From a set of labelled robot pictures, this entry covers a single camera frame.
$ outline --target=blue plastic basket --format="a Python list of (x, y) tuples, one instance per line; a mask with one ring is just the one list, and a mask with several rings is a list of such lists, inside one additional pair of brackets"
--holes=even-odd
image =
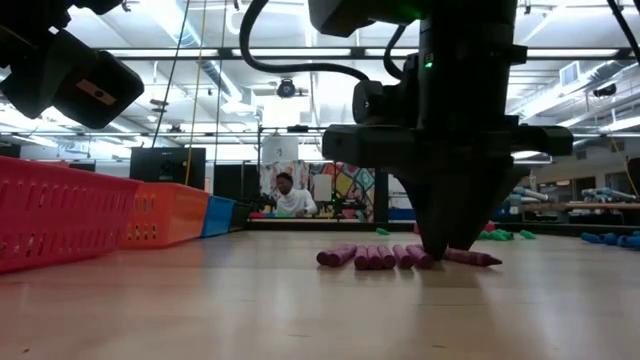
[(222, 235), (229, 232), (235, 200), (218, 196), (209, 197), (207, 215), (204, 218), (201, 237)]

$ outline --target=man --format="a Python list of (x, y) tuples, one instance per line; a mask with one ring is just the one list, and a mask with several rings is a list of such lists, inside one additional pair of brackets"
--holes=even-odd
[(308, 190), (296, 190), (293, 188), (293, 178), (288, 173), (280, 173), (276, 176), (276, 187), (282, 194), (278, 199), (278, 214), (304, 217), (314, 215), (318, 209)]

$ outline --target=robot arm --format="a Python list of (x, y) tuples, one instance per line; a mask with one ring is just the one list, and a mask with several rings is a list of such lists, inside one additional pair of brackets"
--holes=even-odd
[(356, 125), (330, 126), (323, 156), (394, 174), (434, 258), (447, 247), (468, 249), (494, 208), (528, 175), (513, 167), (512, 152), (571, 153), (568, 129), (518, 126), (517, 117), (504, 114), (509, 67), (526, 60), (527, 49), (513, 45), (517, 0), (309, 0), (311, 23), (323, 34), (347, 37), (375, 21), (420, 21), (419, 52), (400, 73), (393, 71), (400, 82), (391, 86), (332, 64), (253, 59), (249, 33), (267, 1), (254, 0), (243, 19), (243, 57), (267, 72), (338, 71), (360, 80), (352, 103)]

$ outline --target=orange plastic basket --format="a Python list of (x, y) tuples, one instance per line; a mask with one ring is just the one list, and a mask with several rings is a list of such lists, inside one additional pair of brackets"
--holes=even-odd
[(209, 193), (184, 185), (140, 185), (121, 247), (162, 248), (200, 237), (208, 201)]

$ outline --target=table surface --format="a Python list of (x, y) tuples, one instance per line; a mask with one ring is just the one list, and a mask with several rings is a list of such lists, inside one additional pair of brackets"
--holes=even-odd
[(574, 238), (477, 242), (492, 269), (320, 268), (339, 243), (239, 232), (0, 275), (0, 359), (637, 359), (640, 253)]

